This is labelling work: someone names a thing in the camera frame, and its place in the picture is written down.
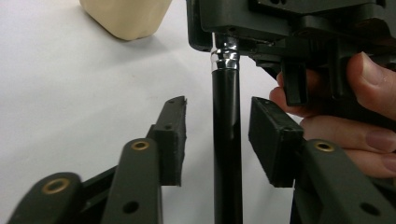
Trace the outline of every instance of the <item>human hand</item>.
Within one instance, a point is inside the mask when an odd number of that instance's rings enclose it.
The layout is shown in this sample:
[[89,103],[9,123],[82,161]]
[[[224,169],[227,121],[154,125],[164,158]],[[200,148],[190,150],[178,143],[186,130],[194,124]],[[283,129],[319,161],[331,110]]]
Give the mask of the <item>human hand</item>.
[[[396,73],[383,68],[365,54],[353,56],[346,75],[357,101],[365,108],[396,120]],[[378,178],[396,177],[396,133],[382,127],[350,119],[329,116],[332,110],[329,82],[317,72],[307,70],[310,102],[304,106],[287,106],[283,78],[270,99],[284,111],[304,118],[304,138],[324,139],[342,147],[367,175]]]

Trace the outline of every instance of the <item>white surface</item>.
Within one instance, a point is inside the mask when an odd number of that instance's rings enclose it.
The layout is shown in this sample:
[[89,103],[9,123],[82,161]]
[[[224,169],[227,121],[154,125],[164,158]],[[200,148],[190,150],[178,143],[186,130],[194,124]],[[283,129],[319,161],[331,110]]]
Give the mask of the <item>white surface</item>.
[[[183,186],[163,188],[164,223],[214,222],[210,57],[188,45],[185,7],[174,0],[154,36],[125,42],[78,0],[0,3],[0,223],[39,179],[114,166],[179,95],[189,103]],[[250,98],[275,82],[250,59],[241,67],[244,220],[288,223],[291,190],[267,183],[248,142]]]

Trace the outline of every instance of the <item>black metal rod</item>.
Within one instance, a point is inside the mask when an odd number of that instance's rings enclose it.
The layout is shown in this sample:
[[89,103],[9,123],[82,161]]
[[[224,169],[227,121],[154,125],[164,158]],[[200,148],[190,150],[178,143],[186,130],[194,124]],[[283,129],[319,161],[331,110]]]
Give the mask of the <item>black metal rod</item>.
[[234,40],[227,36],[215,36],[215,42],[218,46],[218,49],[212,52],[215,223],[241,224],[243,215],[239,54],[237,46],[233,46]]

